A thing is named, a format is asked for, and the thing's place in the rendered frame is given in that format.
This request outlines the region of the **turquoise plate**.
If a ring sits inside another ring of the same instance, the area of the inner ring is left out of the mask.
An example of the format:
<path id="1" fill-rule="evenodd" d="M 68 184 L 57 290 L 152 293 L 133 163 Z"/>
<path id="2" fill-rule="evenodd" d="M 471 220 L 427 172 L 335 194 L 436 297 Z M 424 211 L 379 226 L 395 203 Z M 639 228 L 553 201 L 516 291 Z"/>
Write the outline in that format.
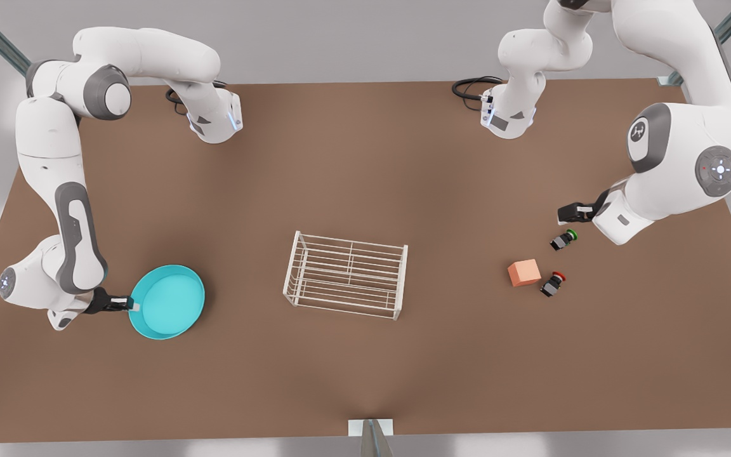
<path id="1" fill-rule="evenodd" d="M 200 317 L 205 286 L 194 270 L 169 264 L 150 271 L 134 286 L 128 316 L 137 333 L 166 340 L 188 330 Z"/>

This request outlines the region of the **red button switch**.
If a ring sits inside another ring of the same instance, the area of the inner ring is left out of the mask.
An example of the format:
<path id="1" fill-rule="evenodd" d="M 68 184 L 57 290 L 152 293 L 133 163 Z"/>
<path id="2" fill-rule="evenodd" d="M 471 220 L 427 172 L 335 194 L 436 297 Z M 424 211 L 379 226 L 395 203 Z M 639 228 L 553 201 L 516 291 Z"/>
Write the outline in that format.
<path id="1" fill-rule="evenodd" d="M 546 297 L 553 297 L 565 280 L 565 275 L 554 271 L 552 272 L 551 277 L 541 286 L 540 292 L 546 295 Z"/>

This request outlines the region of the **orange cube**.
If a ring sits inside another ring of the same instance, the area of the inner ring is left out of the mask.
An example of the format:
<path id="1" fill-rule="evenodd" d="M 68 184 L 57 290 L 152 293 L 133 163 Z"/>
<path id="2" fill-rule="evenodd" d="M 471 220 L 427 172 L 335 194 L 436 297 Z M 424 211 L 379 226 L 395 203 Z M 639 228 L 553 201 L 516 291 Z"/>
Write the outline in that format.
<path id="1" fill-rule="evenodd" d="M 511 285 L 513 287 L 534 284 L 541 280 L 541 274 L 534 258 L 512 263 L 508 267 Z"/>

